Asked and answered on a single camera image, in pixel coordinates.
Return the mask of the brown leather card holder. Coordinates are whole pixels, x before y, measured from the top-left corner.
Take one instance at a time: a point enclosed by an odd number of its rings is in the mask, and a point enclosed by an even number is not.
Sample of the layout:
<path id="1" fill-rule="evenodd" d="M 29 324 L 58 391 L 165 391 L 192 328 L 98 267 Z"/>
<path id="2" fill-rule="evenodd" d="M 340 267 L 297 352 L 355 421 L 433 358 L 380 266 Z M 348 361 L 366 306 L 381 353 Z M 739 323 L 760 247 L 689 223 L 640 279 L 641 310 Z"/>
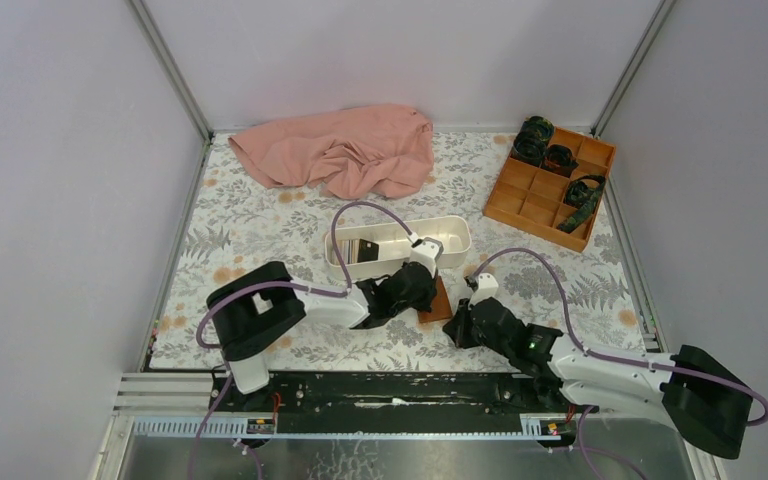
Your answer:
<path id="1" fill-rule="evenodd" d="M 418 312 L 420 327 L 429 327 L 432 323 L 446 322 L 453 317 L 453 311 L 442 276 L 436 278 L 436 294 L 431 301 L 431 310 Z"/>

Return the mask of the white oblong plastic tray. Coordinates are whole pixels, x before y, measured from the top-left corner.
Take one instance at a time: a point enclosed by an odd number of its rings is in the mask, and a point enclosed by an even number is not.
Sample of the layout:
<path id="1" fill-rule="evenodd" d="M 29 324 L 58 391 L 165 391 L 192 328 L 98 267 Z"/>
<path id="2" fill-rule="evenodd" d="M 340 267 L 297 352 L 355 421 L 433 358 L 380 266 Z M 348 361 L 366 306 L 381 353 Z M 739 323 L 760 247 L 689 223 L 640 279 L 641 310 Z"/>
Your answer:
<path id="1" fill-rule="evenodd" d="M 409 220 L 406 224 L 420 238 L 434 238 L 443 244 L 444 252 L 437 263 L 439 270 L 461 266 L 472 247 L 470 228 L 466 220 L 459 216 Z M 411 242 L 396 222 L 338 227 L 336 238 L 337 243 L 341 240 L 365 239 L 380 245 L 377 261 L 347 265 L 353 280 L 395 273 L 408 259 L 411 250 Z"/>

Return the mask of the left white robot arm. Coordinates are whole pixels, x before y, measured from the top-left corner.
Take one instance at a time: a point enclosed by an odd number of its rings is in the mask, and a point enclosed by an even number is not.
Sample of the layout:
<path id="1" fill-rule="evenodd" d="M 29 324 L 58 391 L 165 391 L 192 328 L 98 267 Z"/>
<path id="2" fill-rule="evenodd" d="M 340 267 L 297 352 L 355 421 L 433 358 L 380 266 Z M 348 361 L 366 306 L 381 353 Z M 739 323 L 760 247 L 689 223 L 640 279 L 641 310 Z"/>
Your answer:
<path id="1" fill-rule="evenodd" d="M 371 330 L 409 309 L 430 312 L 437 277 L 410 261 L 393 274 L 360 280 L 342 292 L 296 281 L 284 263 L 271 261 L 211 293 L 207 321 L 215 329 L 234 386 L 251 394 L 270 382 L 265 350 L 297 324 L 307 320 Z"/>

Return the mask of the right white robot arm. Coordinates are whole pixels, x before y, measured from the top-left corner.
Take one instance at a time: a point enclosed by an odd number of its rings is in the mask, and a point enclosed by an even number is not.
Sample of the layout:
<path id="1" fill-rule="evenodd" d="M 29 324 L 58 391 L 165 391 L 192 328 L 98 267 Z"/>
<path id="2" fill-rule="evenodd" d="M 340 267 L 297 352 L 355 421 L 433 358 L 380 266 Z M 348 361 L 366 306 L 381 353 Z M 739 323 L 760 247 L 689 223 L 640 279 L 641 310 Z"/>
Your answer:
<path id="1" fill-rule="evenodd" d="M 494 298 L 464 299 L 443 331 L 461 349 L 486 347 L 532 380 L 550 409 L 593 406 L 667 426 L 711 455 L 739 457 L 747 385 L 698 347 L 676 354 L 584 350 L 559 329 L 525 323 Z"/>

